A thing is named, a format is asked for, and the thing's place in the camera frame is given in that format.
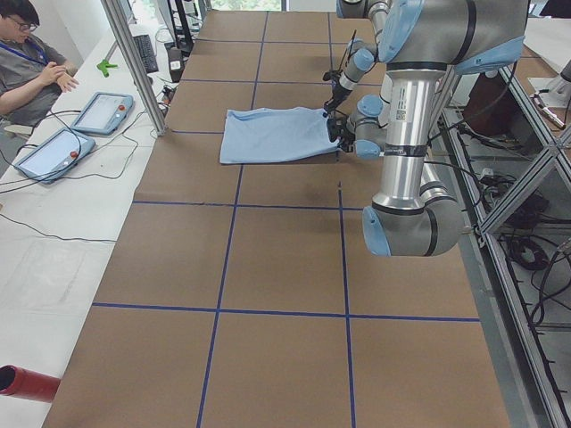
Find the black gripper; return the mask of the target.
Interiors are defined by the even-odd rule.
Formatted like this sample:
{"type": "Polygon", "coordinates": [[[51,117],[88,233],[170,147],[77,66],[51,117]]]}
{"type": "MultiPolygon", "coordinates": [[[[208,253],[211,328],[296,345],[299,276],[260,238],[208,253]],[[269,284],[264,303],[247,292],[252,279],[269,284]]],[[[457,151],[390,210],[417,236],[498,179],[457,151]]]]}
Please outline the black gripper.
{"type": "Polygon", "coordinates": [[[347,126],[348,119],[345,116],[337,117],[329,115],[327,117],[327,132],[331,143],[337,143],[337,149],[345,153],[354,152],[354,140],[352,132],[347,126]]]}
{"type": "Polygon", "coordinates": [[[350,94],[350,89],[341,85],[335,86],[332,91],[331,99],[327,100],[323,105],[323,116],[329,117],[331,114],[334,114],[338,105],[343,103],[350,94]]]}

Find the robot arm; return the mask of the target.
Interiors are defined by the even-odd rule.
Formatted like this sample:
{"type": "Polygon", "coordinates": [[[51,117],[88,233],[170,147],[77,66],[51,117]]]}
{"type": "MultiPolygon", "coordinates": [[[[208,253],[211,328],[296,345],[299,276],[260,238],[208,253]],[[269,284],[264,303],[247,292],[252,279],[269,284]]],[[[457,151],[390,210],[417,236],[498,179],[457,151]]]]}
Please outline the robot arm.
{"type": "Polygon", "coordinates": [[[333,112],[349,97],[360,80],[380,62],[378,47],[384,32],[392,1],[337,1],[336,13],[343,19],[367,19],[370,21],[375,42],[368,43],[357,37],[354,30],[337,68],[327,71],[323,80],[332,86],[331,97],[324,102],[323,115],[333,112]]]}
{"type": "Polygon", "coordinates": [[[375,43],[348,50],[326,115],[373,65],[385,65],[386,98],[362,98],[347,121],[356,152],[383,159],[380,189],[362,212],[368,250],[378,256],[436,256],[459,240],[458,202],[427,163],[435,94],[447,71],[462,76],[515,63],[525,39],[525,1],[341,1],[342,18],[369,20],[375,43]]]}

